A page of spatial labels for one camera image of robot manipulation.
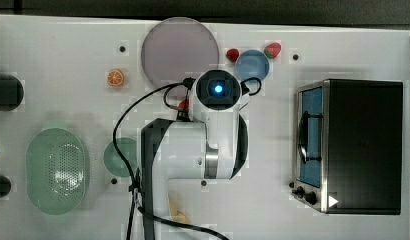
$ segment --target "red object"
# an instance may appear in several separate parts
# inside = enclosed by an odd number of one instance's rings
[[[265,47],[264,54],[269,59],[274,59],[279,55],[280,51],[282,50],[282,46],[280,43],[272,43]]]
[[[236,48],[229,49],[226,53],[226,57],[230,60],[230,62],[236,62],[239,58],[239,50]]]
[[[179,103],[179,107],[186,109],[186,110],[189,109],[189,99],[181,101]]]

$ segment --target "white surface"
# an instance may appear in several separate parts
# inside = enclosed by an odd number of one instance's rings
[[[0,239],[122,239],[130,196],[128,178],[111,185],[103,151],[129,103],[150,90],[140,47],[156,22],[0,16],[0,71],[25,84],[25,102],[0,112],[0,174],[12,182],[0,200]],[[176,181],[172,197],[182,212],[231,240],[409,239],[409,32],[207,24],[220,46],[262,49],[278,41],[262,92],[243,110],[249,120],[249,162],[232,181]],[[120,45],[128,49],[119,53]],[[297,53],[297,62],[291,56]],[[107,86],[109,70],[122,69],[127,85]],[[404,82],[404,161],[400,216],[320,215],[289,196],[292,177],[293,96],[298,86],[327,77]],[[159,96],[142,103],[123,122],[123,136],[168,110]],[[32,137],[53,120],[64,120],[87,145],[91,182],[82,204],[66,216],[43,215],[25,192],[25,152]]]

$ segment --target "round plate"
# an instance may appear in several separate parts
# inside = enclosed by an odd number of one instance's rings
[[[164,20],[149,32],[141,58],[143,71],[159,88],[217,68],[219,51],[214,36],[204,25],[176,17]],[[177,96],[184,94],[185,91],[178,91]]]
[[[243,81],[250,77],[262,80],[270,69],[267,57],[261,51],[248,50],[242,53],[236,61],[235,71],[237,77]]]
[[[134,171],[137,168],[136,141],[131,138],[118,138],[117,145],[123,155],[127,158],[131,168]],[[103,154],[103,159],[105,162],[105,167],[111,174],[119,177],[130,176],[124,161],[115,150],[113,142],[110,142],[106,147]]]
[[[27,194],[40,211],[60,215],[76,208],[87,188],[87,160],[77,137],[60,128],[39,133],[26,156]]]

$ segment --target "oven window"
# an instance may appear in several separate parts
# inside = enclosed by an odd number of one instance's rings
[[[323,90],[321,87],[302,92],[302,115],[323,114]],[[314,187],[321,185],[321,127],[322,118],[309,117],[306,161],[300,161],[299,180]]]

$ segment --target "black wire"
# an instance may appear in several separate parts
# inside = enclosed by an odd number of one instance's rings
[[[179,228],[186,228],[186,229],[192,229],[198,232],[204,232],[204,233],[208,233],[210,235],[213,235],[215,237],[218,237],[219,239],[222,240],[229,240],[227,237],[225,237],[224,235],[222,235],[219,232],[216,232],[214,230],[211,230],[209,228],[203,228],[203,227],[198,227],[198,226],[194,226],[194,225],[190,225],[190,224],[185,224],[185,223],[179,223],[179,222],[173,222],[167,219],[163,219],[157,216],[154,216],[150,213],[145,212],[145,209],[142,207],[138,207],[137,210],[139,210],[139,212],[141,212],[144,216],[146,216],[149,219],[152,219],[154,221],[166,224],[166,225],[170,225],[173,227],[179,227]]]
[[[123,160],[123,162],[125,163],[128,172],[130,173],[130,178],[131,178],[131,183],[132,185],[129,188],[129,192],[131,192],[132,194],[132,200],[131,200],[131,208],[130,208],[130,216],[129,216],[129,220],[128,220],[128,229],[127,229],[127,235],[126,235],[126,239],[129,240],[130,239],[130,235],[131,235],[131,226],[133,225],[133,215],[134,215],[134,208],[135,208],[135,202],[134,202],[134,187],[133,184],[135,183],[135,178],[134,178],[134,173],[133,173],[133,169],[130,166],[130,163],[128,162],[127,158],[124,156],[124,154],[121,152],[120,148],[117,145],[117,130],[118,127],[120,126],[121,122],[123,121],[123,119],[125,118],[125,116],[131,111],[131,109],[133,109],[134,106],[136,106],[137,104],[139,104],[141,101],[143,101],[144,99],[146,99],[147,97],[151,96],[154,93],[157,93],[163,89],[166,88],[170,88],[170,87],[177,87],[179,85],[181,85],[180,83],[173,83],[173,84],[168,84],[166,86],[160,87],[148,94],[146,94],[145,96],[141,97],[139,100],[137,100],[135,103],[133,103],[124,113],[123,115],[120,117],[120,119],[118,120],[117,124],[114,127],[114,132],[112,134],[112,142],[114,143],[114,148],[117,151],[118,155],[121,157],[121,159]]]
[[[246,83],[246,82],[250,82],[250,81],[254,81],[254,80],[258,82],[258,89],[254,93],[250,93],[249,96],[257,95],[261,91],[261,87],[262,87],[261,79],[259,79],[257,77],[250,77],[250,78],[247,78],[247,79],[245,79],[241,82],[241,83]]]
[[[169,107],[169,108],[171,108],[171,109],[174,109],[174,110],[177,110],[177,111],[182,111],[182,110],[183,110],[182,108],[177,107],[177,106],[170,105],[170,104],[167,102],[167,95],[168,95],[168,93],[169,93],[173,88],[175,88],[175,87],[177,87],[177,86],[170,87],[170,88],[167,89],[167,91],[165,91],[164,97],[163,97],[163,98],[164,98],[164,104],[165,104],[165,106],[167,106],[167,107]]]

